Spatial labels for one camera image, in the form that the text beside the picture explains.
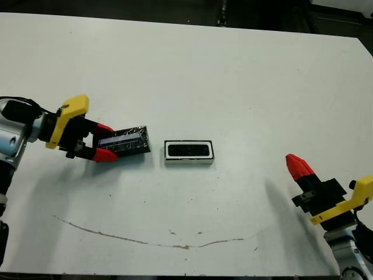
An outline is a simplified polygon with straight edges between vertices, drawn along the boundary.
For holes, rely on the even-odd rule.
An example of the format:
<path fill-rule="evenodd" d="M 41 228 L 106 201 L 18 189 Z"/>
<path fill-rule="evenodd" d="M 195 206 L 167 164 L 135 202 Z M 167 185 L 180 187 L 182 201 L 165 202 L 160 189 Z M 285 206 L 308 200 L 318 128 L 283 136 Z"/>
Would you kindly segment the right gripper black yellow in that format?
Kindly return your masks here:
<path fill-rule="evenodd" d="M 286 155 L 286 165 L 293 180 L 302 189 L 302 194 L 292 198 L 295 206 L 311 214 L 313 225 L 321 225 L 331 231 L 355 222 L 352 210 L 372 200 L 372 177 L 367 176 L 355 182 L 353 195 L 344 199 L 346 191 L 333 178 L 322 182 L 308 163 L 294 155 Z"/>

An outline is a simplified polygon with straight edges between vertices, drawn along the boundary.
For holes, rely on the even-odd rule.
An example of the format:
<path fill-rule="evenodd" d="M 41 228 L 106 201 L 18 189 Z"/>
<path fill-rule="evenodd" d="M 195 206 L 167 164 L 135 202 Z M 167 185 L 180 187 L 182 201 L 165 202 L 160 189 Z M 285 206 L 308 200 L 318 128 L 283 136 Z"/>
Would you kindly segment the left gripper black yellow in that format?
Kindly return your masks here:
<path fill-rule="evenodd" d="M 114 152 L 86 147 L 83 138 L 89 134 L 107 135 L 114 130 L 106 125 L 85 119 L 89 109 L 89 98 L 84 94 L 67 99 L 56 112 L 56 122 L 45 147 L 66 152 L 66 157 L 91 160 L 94 162 L 115 162 L 119 156 Z"/>

